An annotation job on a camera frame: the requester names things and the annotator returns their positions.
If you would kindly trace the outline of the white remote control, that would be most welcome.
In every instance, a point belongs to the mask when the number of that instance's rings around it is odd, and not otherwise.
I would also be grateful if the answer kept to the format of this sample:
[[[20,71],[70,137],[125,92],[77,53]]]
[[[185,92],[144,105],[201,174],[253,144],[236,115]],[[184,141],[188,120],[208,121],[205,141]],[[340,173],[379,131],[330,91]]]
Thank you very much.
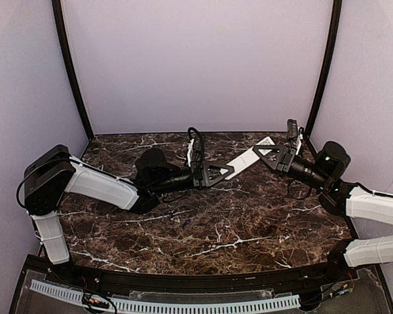
[[[263,138],[255,146],[269,146],[275,145],[274,141],[270,137]],[[266,156],[271,150],[261,149],[260,152],[263,156]],[[253,146],[245,150],[242,154],[238,155],[236,158],[231,160],[227,166],[233,166],[234,172],[225,177],[226,181],[231,180],[233,177],[237,176],[239,173],[243,172],[245,169],[256,163],[260,158],[253,151]]]

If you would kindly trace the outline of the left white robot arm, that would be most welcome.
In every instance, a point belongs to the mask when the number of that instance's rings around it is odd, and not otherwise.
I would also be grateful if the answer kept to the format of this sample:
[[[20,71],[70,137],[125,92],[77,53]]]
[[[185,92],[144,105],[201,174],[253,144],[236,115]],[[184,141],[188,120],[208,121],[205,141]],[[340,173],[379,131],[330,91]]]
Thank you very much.
[[[190,146],[185,167],[167,161],[159,148],[146,150],[135,162],[134,180],[110,174],[71,155],[56,145],[24,171],[16,201],[28,212],[53,265],[71,260],[58,208],[65,193],[104,201],[143,215],[160,204],[163,194],[210,188],[234,173],[234,167],[205,159],[204,149]]]

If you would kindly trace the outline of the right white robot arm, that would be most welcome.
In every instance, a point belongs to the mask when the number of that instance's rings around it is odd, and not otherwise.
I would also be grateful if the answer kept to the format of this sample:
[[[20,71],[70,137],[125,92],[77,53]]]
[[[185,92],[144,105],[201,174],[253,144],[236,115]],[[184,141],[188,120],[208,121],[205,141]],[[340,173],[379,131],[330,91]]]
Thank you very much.
[[[253,151],[271,170],[315,189],[320,205],[328,213],[393,225],[393,194],[341,179],[351,159],[340,144],[328,141],[314,162],[285,145],[256,145]],[[341,241],[327,261],[342,269],[393,262],[393,235]]]

